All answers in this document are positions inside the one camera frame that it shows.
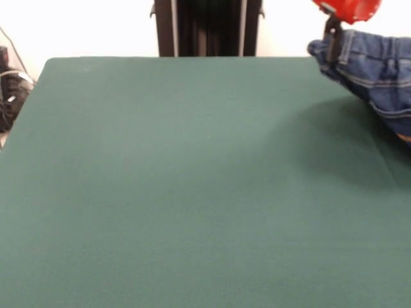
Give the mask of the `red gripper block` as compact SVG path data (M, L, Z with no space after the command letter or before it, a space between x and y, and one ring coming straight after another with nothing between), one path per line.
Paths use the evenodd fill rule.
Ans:
M327 61L337 61L341 49L341 21L348 24L367 22L378 9L382 0L313 0L321 11L329 15L324 27L328 40Z

